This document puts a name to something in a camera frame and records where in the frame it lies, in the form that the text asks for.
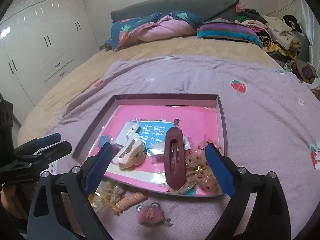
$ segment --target pink plush hair clip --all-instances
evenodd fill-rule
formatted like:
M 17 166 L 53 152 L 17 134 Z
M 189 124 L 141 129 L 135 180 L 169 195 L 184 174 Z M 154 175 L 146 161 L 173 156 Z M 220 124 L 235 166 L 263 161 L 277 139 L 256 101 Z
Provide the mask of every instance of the pink plush hair clip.
M 163 211 L 158 203 L 152 203 L 150 206 L 136 207 L 138 211 L 138 222 L 145 226 L 172 226 L 171 219 L 165 219 Z

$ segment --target metal screw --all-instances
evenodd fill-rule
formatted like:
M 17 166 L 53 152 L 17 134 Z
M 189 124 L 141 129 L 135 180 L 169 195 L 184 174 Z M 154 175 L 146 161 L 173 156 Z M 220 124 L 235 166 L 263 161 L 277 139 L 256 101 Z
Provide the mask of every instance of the metal screw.
M 270 171 L 269 172 L 269 176 L 272 177 L 272 178 L 275 178 L 277 176 L 277 174 L 273 171 Z
M 80 167 L 76 166 L 72 168 L 72 173 L 78 173 L 80 171 Z
M 240 168 L 238 168 L 238 171 L 239 171 L 239 173 L 241 173 L 241 174 L 245 174 L 245 173 L 247 173 L 247 169 L 246 169 L 246 168 L 244 168 L 244 167 L 240 167 Z
M 42 176 L 43 178 L 46 178 L 46 177 L 49 176 L 49 174 L 50 174 L 50 172 L 44 171 L 44 172 L 41 174 L 41 176 Z

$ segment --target cable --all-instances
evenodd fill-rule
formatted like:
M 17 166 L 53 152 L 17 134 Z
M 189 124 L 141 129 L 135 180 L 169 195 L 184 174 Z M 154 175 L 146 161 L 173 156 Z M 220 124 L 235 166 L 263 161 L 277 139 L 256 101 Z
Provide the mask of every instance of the cable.
M 273 12 L 271 12 L 271 13 L 268 13 L 267 16 L 269 16 L 270 14 L 272 14 L 272 13 L 274 13 L 274 12 L 284 12 L 284 11 L 286 11 L 286 10 L 289 10 L 294 1 L 295 1 L 295 0 L 293 0 L 290 4 L 284 6 L 282 9 L 279 9 L 279 10 L 273 11 Z

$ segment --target gray headboard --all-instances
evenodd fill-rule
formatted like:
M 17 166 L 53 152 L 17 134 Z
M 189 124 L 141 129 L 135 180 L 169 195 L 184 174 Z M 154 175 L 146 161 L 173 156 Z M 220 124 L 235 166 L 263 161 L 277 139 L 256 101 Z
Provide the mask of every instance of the gray headboard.
M 239 0 L 149 0 L 111 12 L 113 22 L 127 18 L 148 16 L 154 12 L 169 14 L 172 11 L 188 11 L 204 21 L 224 18 L 237 19 L 235 6 Z

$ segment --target tray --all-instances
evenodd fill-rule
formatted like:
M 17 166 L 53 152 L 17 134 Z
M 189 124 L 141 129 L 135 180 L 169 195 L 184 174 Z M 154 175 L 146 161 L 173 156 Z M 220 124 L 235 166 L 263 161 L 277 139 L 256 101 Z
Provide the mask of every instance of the tray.
M 163 127 L 173 126 L 174 119 L 180 120 L 178 127 L 184 137 L 189 137 L 191 151 L 203 140 L 214 140 L 221 145 L 224 156 L 228 155 L 226 127 L 218 95 L 132 94 L 115 95 L 106 103 L 75 148 L 73 158 L 83 163 L 88 156 L 96 155 L 100 150 L 100 136 L 111 135 L 115 139 L 128 121 L 138 120 L 145 124 L 145 121 L 152 120 L 152 128 L 158 129 L 162 124 Z M 150 138 L 146 136 L 151 136 L 152 132 L 148 131 L 141 139 L 149 142 Z M 161 141 L 164 137 L 159 134 L 157 138 Z M 177 195 L 165 183 L 163 156 L 147 155 L 142 164 L 124 170 L 110 163 L 105 176 L 137 188 Z M 220 194 L 222 192 L 196 186 L 194 190 L 178 195 L 209 197 Z

